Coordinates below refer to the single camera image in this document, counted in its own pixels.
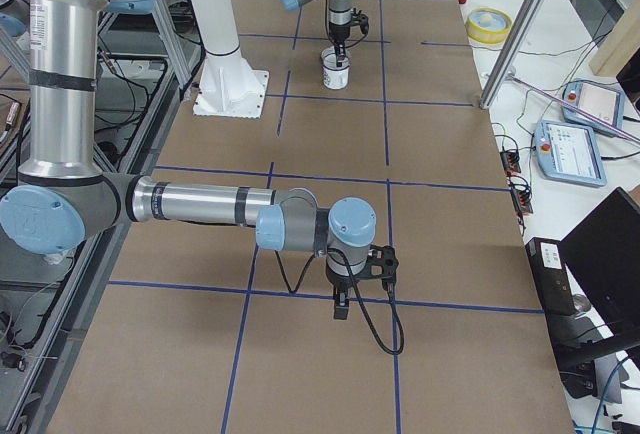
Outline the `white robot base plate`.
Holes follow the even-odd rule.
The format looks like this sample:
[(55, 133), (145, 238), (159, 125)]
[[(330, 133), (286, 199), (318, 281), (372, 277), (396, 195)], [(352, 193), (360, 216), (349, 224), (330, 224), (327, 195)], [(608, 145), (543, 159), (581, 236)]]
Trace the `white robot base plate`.
[(196, 116), (257, 119), (265, 102), (269, 72), (254, 70), (241, 54), (207, 55), (194, 102)]

